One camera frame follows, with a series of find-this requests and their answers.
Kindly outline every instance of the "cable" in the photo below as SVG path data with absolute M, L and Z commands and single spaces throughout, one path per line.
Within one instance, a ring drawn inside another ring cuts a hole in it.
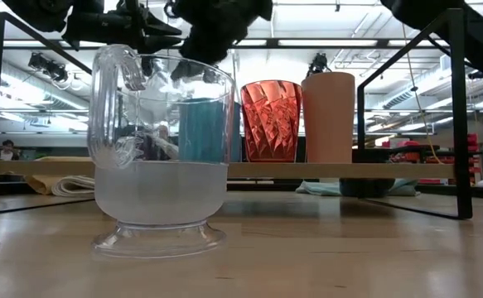
M 34 74 L 36 74 L 38 72 L 38 70 L 33 70 L 28 76 L 27 78 L 23 79 L 22 82 L 23 83 L 26 83 L 27 80 L 29 80 Z
M 71 86 L 71 82 L 66 87 L 60 87 L 53 79 L 51 79 L 51 84 L 54 85 L 59 90 L 66 90 Z
M 427 40 L 432 43 L 437 49 L 439 49 L 442 53 L 451 56 L 451 52 L 447 50 L 445 47 L 441 46 L 437 41 L 433 40 L 430 36 L 427 36 Z
M 405 31 L 405 25 L 402 23 L 401 27 L 403 28 L 403 38 L 405 39 L 405 44 L 407 44 L 407 32 Z M 418 88 L 416 87 L 416 81 L 414 80 L 414 73 L 413 73 L 413 65 L 410 62 L 410 54 L 407 52 L 407 62 L 408 62 L 408 69 L 410 70 L 410 78 L 413 82 L 413 92 L 414 96 L 416 97 L 416 102 L 418 103 L 418 108 L 420 110 L 420 115 L 422 116 L 423 125 L 425 126 L 425 134 L 427 135 L 427 141 L 429 142 L 429 146 L 431 147 L 432 155 L 434 159 L 439 163 L 443 164 L 442 161 L 437 156 L 436 151 L 434 150 L 434 145 L 432 144 L 431 136 L 429 135 L 429 128 L 427 127 L 427 119 L 425 118 L 425 113 L 422 109 L 422 104 L 420 103 L 420 99 L 418 97 Z
M 469 81 L 469 84 L 466 84 L 466 86 L 469 86 L 468 87 L 468 94 L 469 94 L 469 98 L 470 98 L 470 102 L 473 106 L 473 116 L 475 118 L 475 126 L 474 126 L 474 132 L 475 132 L 475 135 L 477 137 L 477 140 L 479 139 L 479 126 L 478 126 L 478 123 L 479 123 L 479 111 L 477 110 L 477 108 L 475 107 L 475 101 L 473 100 L 474 97 L 472 97 L 471 95 L 473 94 L 473 86 L 475 85 L 475 79 L 470 79 Z

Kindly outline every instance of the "wooden table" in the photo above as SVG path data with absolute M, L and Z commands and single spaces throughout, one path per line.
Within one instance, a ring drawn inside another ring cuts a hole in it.
M 483 199 L 475 213 L 454 221 L 357 199 L 229 193 L 211 219 L 226 248 L 156 261 L 92 256 L 92 238 L 114 226 L 94 202 L 0 214 L 0 298 L 483 297 Z
M 54 204 L 73 204 L 74 202 L 86 200 L 89 200 L 89 198 L 66 198 L 54 195 L 0 195 L 0 211 L 28 209 Z

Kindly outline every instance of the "water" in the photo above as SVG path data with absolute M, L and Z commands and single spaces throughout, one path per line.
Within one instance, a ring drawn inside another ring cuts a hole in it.
M 210 217 L 226 196 L 228 166 L 135 161 L 117 171 L 96 168 L 95 198 L 128 224 L 187 224 Z

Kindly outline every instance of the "ceiling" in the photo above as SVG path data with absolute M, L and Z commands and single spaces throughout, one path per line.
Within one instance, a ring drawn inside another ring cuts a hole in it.
M 116 0 L 105 1 L 106 7 L 115 7 Z M 163 3 L 165 1 L 150 1 L 152 13 L 160 18 L 163 16 Z M 483 14 L 483 1 L 466 1 L 478 12 Z M 378 4 L 377 0 L 340 0 L 341 9 L 336 12 L 335 0 L 279 0 L 275 1 L 273 19 L 266 22 L 256 20 L 249 28 L 248 38 L 403 38 L 403 28 L 399 21 L 394 19 L 389 10 Z M 8 11 L 0 2 L 0 11 Z M 173 26 L 179 26 L 185 36 L 190 27 L 184 22 L 170 21 Z M 407 36 L 412 37 L 416 31 L 406 27 Z M 47 39 L 60 39 L 59 33 L 42 33 Z M 28 39 L 22 31 L 7 25 L 5 38 L 8 40 Z M 4 60 L 18 69 L 31 71 L 27 62 L 31 53 L 42 52 L 44 56 L 67 63 L 50 50 L 5 50 Z M 378 69 L 396 50 L 237 50 L 239 57 L 236 79 L 239 87 L 261 79 L 286 79 L 301 83 L 305 78 L 307 66 L 319 52 L 326 53 L 330 68 L 334 71 L 352 73 L 360 84 L 368 75 Z M 91 67 L 95 50 L 69 50 L 77 60 Z M 161 51 L 160 54 L 177 55 L 176 50 Z M 419 76 L 439 65 L 442 53 L 439 50 L 413 50 L 410 53 L 411 66 L 414 76 Z M 220 63 L 219 67 L 233 73 L 233 55 Z M 88 76 L 82 74 L 77 67 L 67 63 L 67 70 L 77 73 L 78 78 L 88 82 Z M 49 83 L 44 75 L 35 74 Z M 382 79 L 369 84 L 368 94 L 378 95 L 371 97 L 367 107 L 375 107 L 382 102 L 383 96 L 390 94 L 410 80 L 410 71 L 407 59 L 401 59 L 389 70 L 384 72 Z M 88 86 L 84 89 L 66 90 L 76 96 L 88 100 Z M 428 96 L 437 100 L 449 96 L 445 88 L 437 93 L 428 93 Z

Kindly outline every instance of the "red faceted cup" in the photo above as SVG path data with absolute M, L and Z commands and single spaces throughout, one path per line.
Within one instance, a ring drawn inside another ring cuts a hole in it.
M 297 154 L 302 87 L 282 80 L 245 85 L 244 135 L 250 162 L 294 162 Z

